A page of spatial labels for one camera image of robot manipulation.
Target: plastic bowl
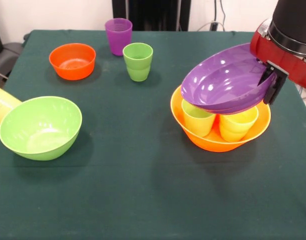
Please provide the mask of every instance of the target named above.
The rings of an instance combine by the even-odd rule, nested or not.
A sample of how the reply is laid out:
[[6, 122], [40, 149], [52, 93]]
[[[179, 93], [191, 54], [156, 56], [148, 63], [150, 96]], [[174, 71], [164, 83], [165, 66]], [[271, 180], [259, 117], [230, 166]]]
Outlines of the plastic bowl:
[[14, 153], [47, 161], [64, 154], [76, 140], [82, 113], [72, 101], [42, 96], [24, 101], [0, 123], [0, 140]]
[[68, 43], [55, 48], [49, 62], [55, 72], [66, 80], [81, 80], [89, 76], [95, 66], [95, 50], [83, 43]]
[[212, 127], [211, 132], [206, 137], [200, 137], [189, 131], [184, 124], [183, 110], [181, 107], [182, 102], [181, 86], [179, 86], [173, 93], [170, 101], [170, 108], [175, 120], [182, 127], [188, 138], [198, 147], [210, 151], [210, 152], [228, 152], [237, 147], [259, 137], [268, 128], [271, 121], [270, 107], [263, 102], [260, 102], [257, 106], [258, 119], [254, 125], [250, 128], [247, 134], [236, 142], [225, 141], [220, 134], [219, 130], [219, 116], [217, 115]]
[[249, 43], [237, 45], [194, 67], [182, 82], [181, 94], [189, 103], [209, 112], [241, 112], [261, 102], [275, 80], [272, 74], [258, 86], [265, 69], [250, 53]]

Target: green cup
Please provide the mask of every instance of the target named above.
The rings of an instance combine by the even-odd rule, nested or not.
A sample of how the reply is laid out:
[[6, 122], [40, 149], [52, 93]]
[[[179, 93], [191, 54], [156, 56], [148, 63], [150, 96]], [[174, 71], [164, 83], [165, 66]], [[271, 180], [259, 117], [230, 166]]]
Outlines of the green cup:
[[153, 48], [142, 42], [134, 42], [123, 48], [123, 57], [129, 77], [135, 82], [148, 78]]

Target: purple cup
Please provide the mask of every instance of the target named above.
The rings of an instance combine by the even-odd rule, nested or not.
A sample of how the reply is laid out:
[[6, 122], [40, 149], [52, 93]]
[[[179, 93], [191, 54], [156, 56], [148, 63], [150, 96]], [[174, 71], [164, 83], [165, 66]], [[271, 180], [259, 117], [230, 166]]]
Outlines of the purple cup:
[[105, 31], [112, 54], [123, 56], [123, 48], [132, 40], [132, 22], [125, 18], [113, 18], [105, 23]]

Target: green bowl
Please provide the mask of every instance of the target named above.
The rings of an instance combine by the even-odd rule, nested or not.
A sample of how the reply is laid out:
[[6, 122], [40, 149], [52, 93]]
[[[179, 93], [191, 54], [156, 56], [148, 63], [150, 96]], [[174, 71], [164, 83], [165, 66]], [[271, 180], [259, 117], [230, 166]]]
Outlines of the green bowl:
[[36, 97], [3, 118], [0, 140], [24, 158], [48, 161], [72, 146], [81, 125], [82, 113], [72, 101], [58, 96]]

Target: purple bowl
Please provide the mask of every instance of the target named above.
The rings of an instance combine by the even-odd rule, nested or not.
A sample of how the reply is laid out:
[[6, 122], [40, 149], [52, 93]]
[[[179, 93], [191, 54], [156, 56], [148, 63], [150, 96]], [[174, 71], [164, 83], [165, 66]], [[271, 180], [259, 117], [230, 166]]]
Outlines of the purple bowl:
[[250, 53], [250, 43], [237, 45], [193, 68], [182, 82], [181, 94], [209, 112], [242, 112], [262, 101], [275, 80], [272, 74], [258, 86], [265, 69]]
[[207, 110], [209, 113], [213, 114], [221, 114], [221, 115], [230, 115], [230, 114], [238, 114], [240, 112], [243, 112], [247, 109], [253, 108], [254, 106], [258, 105], [260, 101], [252, 100], [251, 102], [247, 102], [244, 105], [232, 107], [229, 109], [223, 109], [223, 110]]

